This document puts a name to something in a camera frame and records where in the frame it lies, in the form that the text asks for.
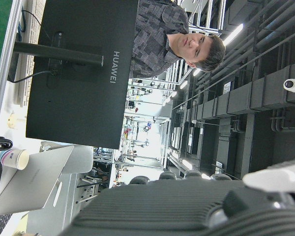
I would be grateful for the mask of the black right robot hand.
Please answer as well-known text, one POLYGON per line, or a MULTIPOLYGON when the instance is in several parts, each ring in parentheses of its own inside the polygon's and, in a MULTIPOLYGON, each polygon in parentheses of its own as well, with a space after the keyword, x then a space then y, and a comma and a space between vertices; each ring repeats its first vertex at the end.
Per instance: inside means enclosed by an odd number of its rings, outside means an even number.
POLYGON ((103 191, 64 236, 295 236, 295 160, 211 180, 191 171, 103 191))

